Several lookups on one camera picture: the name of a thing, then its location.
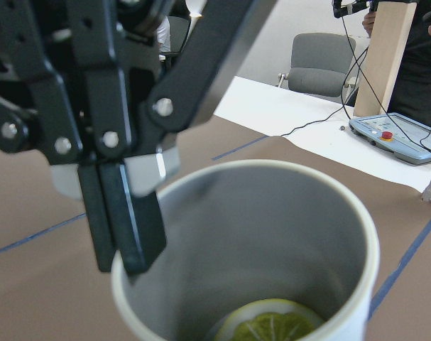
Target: blue tape line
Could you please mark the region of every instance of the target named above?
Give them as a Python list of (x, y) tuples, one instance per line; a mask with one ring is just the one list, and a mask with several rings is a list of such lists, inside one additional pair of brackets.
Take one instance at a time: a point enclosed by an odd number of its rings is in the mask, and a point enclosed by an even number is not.
[(379, 288), (379, 290), (376, 292), (375, 296), (371, 300), (369, 320), (373, 317), (373, 314), (376, 312), (376, 309), (378, 309), (380, 304), (384, 301), (384, 298), (387, 296), (388, 292), (392, 289), (393, 284), (395, 284), (398, 277), (401, 275), (401, 273), (408, 265), (410, 260), (414, 257), (420, 245), (422, 245), (425, 238), (427, 238), (430, 232), (431, 232), (431, 220), (428, 222), (427, 226), (425, 226), (425, 228), (421, 231), (421, 233), (419, 233), (417, 238), (414, 239), (414, 242), (409, 246), (408, 250), (401, 258), (397, 269), (389, 275), (389, 277), (384, 281), (383, 285)]
[(17, 242), (14, 242), (10, 245), (7, 245), (6, 247), (0, 248), (0, 254), (3, 252), (7, 252), (8, 250), (14, 249), (16, 247), (19, 247), (20, 245), (23, 245), (27, 242), (30, 242), (31, 240), (34, 240), (35, 238), (39, 238), (40, 236), (43, 236), (44, 234), (47, 234), (51, 231), (54, 231), (55, 229), (58, 229), (59, 227), (65, 226), (67, 224), (70, 224), (78, 219), (86, 217), (85, 213), (82, 213), (80, 215), (77, 215), (76, 217), (73, 217), (69, 220), (65, 220), (64, 222), (60, 222), (59, 224), (53, 225), (52, 227), (49, 227), (47, 229), (44, 229), (43, 231), (39, 231), (37, 233), (31, 234), (30, 236), (23, 238), (21, 240), (18, 240)]
[(220, 154), (220, 155), (218, 155), (218, 156), (215, 156), (214, 158), (212, 158), (212, 161), (216, 161), (216, 160), (218, 160), (218, 159), (220, 159), (220, 158), (223, 158), (223, 157), (225, 157), (225, 156), (228, 156), (229, 154), (236, 153), (238, 150), (243, 149), (243, 148), (248, 147), (248, 146), (251, 146), (252, 144), (255, 144), (256, 142), (258, 142), (258, 141), (260, 141), (260, 140), (262, 140), (262, 139), (265, 139), (266, 137), (269, 137), (269, 136), (268, 136), (268, 135), (264, 135), (264, 136), (262, 136), (262, 137), (257, 138), (256, 140), (253, 140), (253, 141), (248, 142), (247, 144), (244, 144), (244, 145), (242, 145), (242, 146), (240, 146), (240, 147), (237, 147), (237, 148), (235, 148), (235, 149), (232, 149), (232, 150), (230, 150), (230, 151), (227, 151), (226, 153), (223, 153), (223, 154)]

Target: white table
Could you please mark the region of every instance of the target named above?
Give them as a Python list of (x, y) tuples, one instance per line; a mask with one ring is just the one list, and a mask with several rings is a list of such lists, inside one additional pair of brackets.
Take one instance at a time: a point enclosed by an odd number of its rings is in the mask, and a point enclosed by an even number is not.
[[(340, 107), (335, 102), (235, 77), (214, 114), (263, 134), (280, 136), (325, 119)], [(353, 108), (347, 107), (347, 111), (352, 117)], [(431, 180), (431, 163), (411, 165), (354, 135), (343, 109), (326, 122), (298, 129), (287, 139), (307, 151), (420, 192)]]

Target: person in black clothing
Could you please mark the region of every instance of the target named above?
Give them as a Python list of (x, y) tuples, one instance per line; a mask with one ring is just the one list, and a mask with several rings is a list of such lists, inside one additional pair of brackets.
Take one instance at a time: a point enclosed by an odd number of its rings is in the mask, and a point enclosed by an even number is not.
[[(431, 0), (420, 0), (387, 112), (397, 112), (431, 126), (431, 22), (422, 17), (431, 11)], [(362, 25), (371, 35), (376, 12), (365, 15)], [(355, 96), (347, 102), (354, 106)]]

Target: citrus fruit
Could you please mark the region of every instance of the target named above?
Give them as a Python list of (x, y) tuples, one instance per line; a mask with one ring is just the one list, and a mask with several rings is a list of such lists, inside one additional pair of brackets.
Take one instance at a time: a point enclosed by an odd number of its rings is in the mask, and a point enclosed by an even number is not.
[(299, 303), (260, 300), (230, 314), (214, 341), (293, 341), (310, 334), (323, 322), (313, 310)]

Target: wooden post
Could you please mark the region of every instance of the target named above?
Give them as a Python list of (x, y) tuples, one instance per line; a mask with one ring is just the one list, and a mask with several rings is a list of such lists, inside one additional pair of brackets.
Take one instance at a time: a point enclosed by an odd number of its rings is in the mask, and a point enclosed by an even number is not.
[(379, 2), (365, 67), (362, 68), (364, 75), (354, 107), (355, 116), (384, 114), (381, 105), (387, 110), (416, 6), (416, 3)]

